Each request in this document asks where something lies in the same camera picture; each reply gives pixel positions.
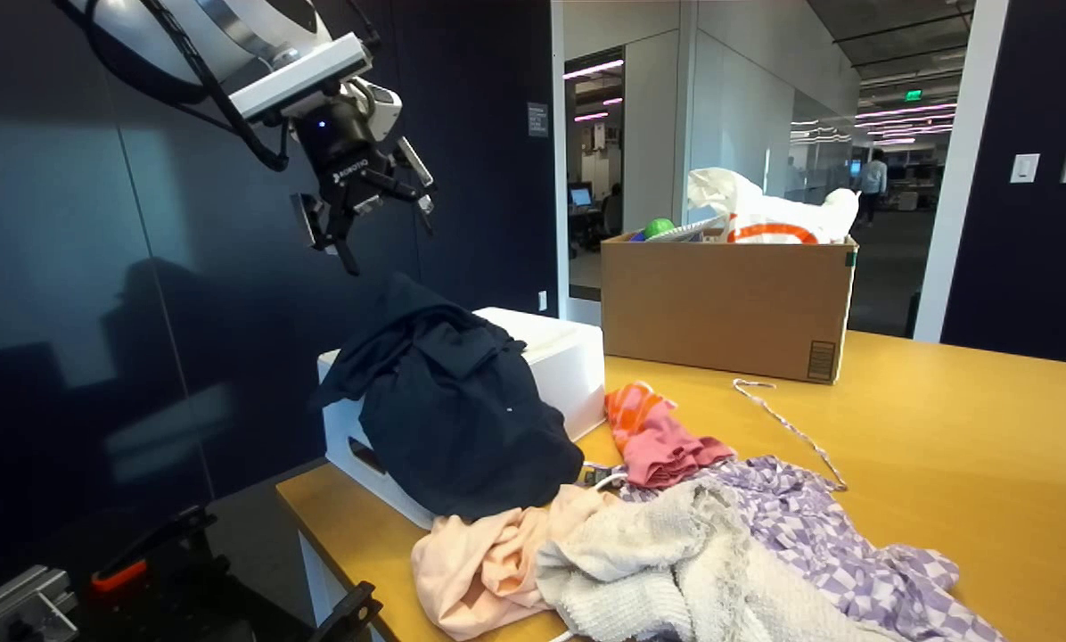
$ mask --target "floor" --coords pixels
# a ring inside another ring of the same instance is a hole
[[[853,241],[860,242],[860,263],[848,327],[908,334],[926,263],[930,214],[878,214],[873,225],[855,225]],[[600,263],[600,252],[570,258],[565,318],[600,324]]]

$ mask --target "yellow table surface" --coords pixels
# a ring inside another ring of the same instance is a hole
[[[649,381],[678,401],[687,432],[825,474],[732,377],[606,359],[608,389]],[[1066,365],[848,331],[839,386],[772,381],[759,395],[833,458],[848,477],[839,499],[870,541],[942,551],[958,563],[958,600],[1004,640],[1066,642]],[[617,462],[606,430],[580,450]],[[278,497],[340,576],[373,582],[398,640],[443,640],[418,607],[411,520],[328,463],[281,483]],[[543,614],[493,640],[561,633]]]

